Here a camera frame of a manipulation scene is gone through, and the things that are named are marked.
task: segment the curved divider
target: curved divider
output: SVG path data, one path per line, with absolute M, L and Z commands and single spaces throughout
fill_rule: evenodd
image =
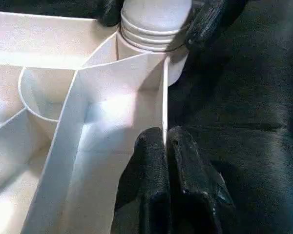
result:
M 51 139 L 74 70 L 23 68 L 18 88 L 21 101 Z

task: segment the white plastic surface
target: white plastic surface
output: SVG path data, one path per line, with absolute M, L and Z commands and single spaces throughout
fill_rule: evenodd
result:
M 158 126 L 166 141 L 187 54 L 96 20 L 0 13 L 0 234 L 109 233 L 137 136 Z

